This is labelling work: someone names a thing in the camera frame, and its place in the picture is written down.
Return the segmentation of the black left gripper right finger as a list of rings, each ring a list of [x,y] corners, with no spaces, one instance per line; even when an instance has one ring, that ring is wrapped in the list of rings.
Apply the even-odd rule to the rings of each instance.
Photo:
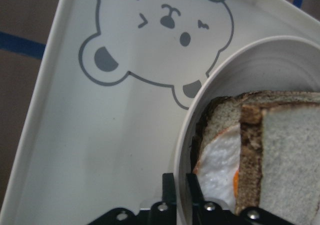
[[[193,205],[199,205],[204,201],[204,196],[198,181],[198,177],[194,173],[187,173],[186,180]]]

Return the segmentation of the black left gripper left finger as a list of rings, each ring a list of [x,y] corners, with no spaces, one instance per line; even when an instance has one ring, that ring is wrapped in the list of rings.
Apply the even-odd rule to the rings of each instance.
[[[162,201],[169,205],[177,205],[177,195],[173,173],[164,173],[162,175]]]

